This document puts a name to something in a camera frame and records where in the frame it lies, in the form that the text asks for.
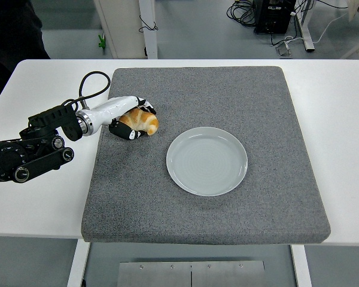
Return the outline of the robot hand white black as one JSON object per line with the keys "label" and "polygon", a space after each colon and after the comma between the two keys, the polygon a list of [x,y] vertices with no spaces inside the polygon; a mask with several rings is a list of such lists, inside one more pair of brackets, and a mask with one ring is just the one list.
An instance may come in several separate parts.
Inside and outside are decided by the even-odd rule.
{"label": "robot hand white black", "polygon": [[85,136],[96,133],[101,126],[125,140],[153,135],[159,128],[156,111],[149,101],[136,96],[114,97],[90,110],[80,112]]}

